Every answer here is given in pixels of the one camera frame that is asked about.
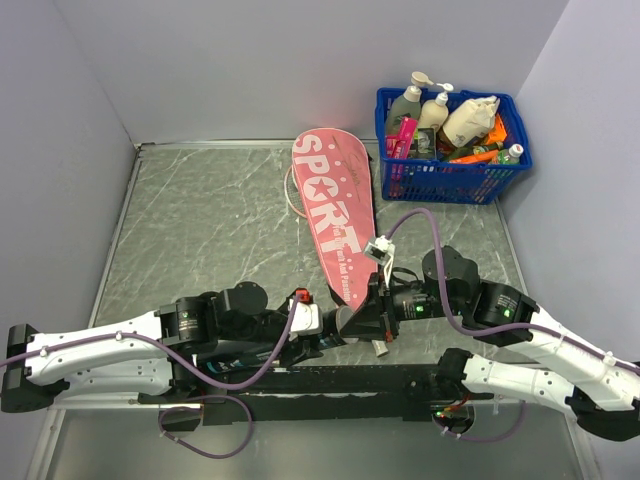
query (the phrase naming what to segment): orange item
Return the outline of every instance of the orange item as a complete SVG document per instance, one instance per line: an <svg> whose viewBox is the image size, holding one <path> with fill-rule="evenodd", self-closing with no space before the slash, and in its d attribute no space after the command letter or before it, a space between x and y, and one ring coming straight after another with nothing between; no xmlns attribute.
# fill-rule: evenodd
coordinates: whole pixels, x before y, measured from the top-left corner
<svg viewBox="0 0 640 480"><path fill-rule="evenodd" d="M504 123L502 122L502 117L500 114L496 115L496 122L493 125L491 131L487 134L483 145L489 145L491 143L496 142L504 142L507 139L507 130L504 128Z"/></svg>
<svg viewBox="0 0 640 480"><path fill-rule="evenodd" d="M496 157L496 155L498 155L498 151L491 150L489 152L482 152L482 153L477 153L475 155L469 155L468 157L456 158L455 160L451 160L450 162L447 162L447 163L472 165L474 163L490 162Z"/></svg>

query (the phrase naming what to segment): gray marble floor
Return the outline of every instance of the gray marble floor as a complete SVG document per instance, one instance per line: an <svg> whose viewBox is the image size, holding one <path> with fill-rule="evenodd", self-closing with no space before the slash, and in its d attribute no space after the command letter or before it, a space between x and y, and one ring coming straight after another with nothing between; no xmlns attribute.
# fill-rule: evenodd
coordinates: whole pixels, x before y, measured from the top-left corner
<svg viewBox="0 0 640 480"><path fill-rule="evenodd" d="M438 219L444 244L475 260L484 278L520 286L495 205L383 201L375 147L369 151L375 159L380 232L408 210L427 206ZM283 195L282 179L290 164L288 148L144 150L96 325L242 280L262 285L271 307L304 286L321 307L332 308L308 224L288 208ZM408 220L394 241L396 266L420 272L423 255L433 247L426 220ZM313 363L434 363L448 347L525 361L458 334L444 319L432 319L403 323L400 336L389 345L390 354L381 359L370 344L359 342Z"/></svg>

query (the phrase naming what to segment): small white object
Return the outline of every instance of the small white object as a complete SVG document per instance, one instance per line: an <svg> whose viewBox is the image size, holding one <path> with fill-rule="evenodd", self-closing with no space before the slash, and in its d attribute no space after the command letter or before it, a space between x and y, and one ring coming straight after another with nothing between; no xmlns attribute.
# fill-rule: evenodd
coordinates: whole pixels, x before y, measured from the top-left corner
<svg viewBox="0 0 640 480"><path fill-rule="evenodd" d="M293 306L293 300L289 300L289 309ZM289 338L295 339L298 335L315 335L322 333L322 315L315 303L306 304L298 302L293 316Z"/></svg>
<svg viewBox="0 0 640 480"><path fill-rule="evenodd" d="M378 238L372 238L364 247L365 256L369 257L379 265L382 265L382 271L384 273L384 280L387 284L387 288L391 281L391 270L393 269L395 252L396 246L384 235L381 235Z"/></svg>
<svg viewBox="0 0 640 480"><path fill-rule="evenodd" d="M524 153L524 148L519 143L514 143L509 147L509 155L513 158L518 158Z"/></svg>
<svg viewBox="0 0 640 480"><path fill-rule="evenodd" d="M404 98L406 98L410 102L420 101L420 95L422 95L422 90L420 90L420 87L424 87L425 85L433 85L433 82L429 80L429 77L422 72L413 72L411 74L411 83L413 85L409 86L404 92Z"/></svg>
<svg viewBox="0 0 640 480"><path fill-rule="evenodd" d="M372 340L371 344L373 345L373 350L376 352L376 357L384 357L389 353L389 349L387 348L387 344L382 340Z"/></svg>

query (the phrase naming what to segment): bottle cap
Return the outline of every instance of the bottle cap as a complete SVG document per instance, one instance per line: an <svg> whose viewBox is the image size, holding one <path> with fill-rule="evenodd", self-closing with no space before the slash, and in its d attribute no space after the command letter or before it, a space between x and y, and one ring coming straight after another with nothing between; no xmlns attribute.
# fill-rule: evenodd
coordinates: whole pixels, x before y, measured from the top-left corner
<svg viewBox="0 0 640 480"><path fill-rule="evenodd" d="M524 148L519 143L514 143L509 147L509 155L512 157L518 158L520 155L524 153Z"/></svg>
<svg viewBox="0 0 640 480"><path fill-rule="evenodd" d="M433 85L433 82L427 77L425 73L413 72L411 74L411 83L417 87L424 87L425 85Z"/></svg>
<svg viewBox="0 0 640 480"><path fill-rule="evenodd" d="M450 83L436 83L439 87L442 87L444 92L441 92L436 97L436 105L444 106L449 100L449 92L453 92L453 85Z"/></svg>

